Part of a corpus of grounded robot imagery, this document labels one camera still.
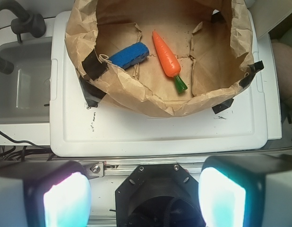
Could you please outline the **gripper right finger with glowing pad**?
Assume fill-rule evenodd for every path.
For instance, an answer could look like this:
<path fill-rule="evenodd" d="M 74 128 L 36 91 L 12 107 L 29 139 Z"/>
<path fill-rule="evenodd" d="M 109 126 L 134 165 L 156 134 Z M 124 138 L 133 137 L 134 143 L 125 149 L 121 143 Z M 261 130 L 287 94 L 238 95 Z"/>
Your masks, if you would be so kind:
<path fill-rule="evenodd" d="M 292 227 L 292 155 L 210 156 L 198 198 L 209 227 Z"/>

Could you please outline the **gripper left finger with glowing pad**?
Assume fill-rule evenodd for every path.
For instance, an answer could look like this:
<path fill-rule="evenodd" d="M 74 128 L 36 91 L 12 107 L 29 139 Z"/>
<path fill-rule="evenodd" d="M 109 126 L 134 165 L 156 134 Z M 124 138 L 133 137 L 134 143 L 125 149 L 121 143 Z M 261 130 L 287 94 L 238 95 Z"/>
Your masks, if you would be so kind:
<path fill-rule="evenodd" d="M 0 161 L 0 227 L 86 227 L 91 185 L 77 161 Z"/>

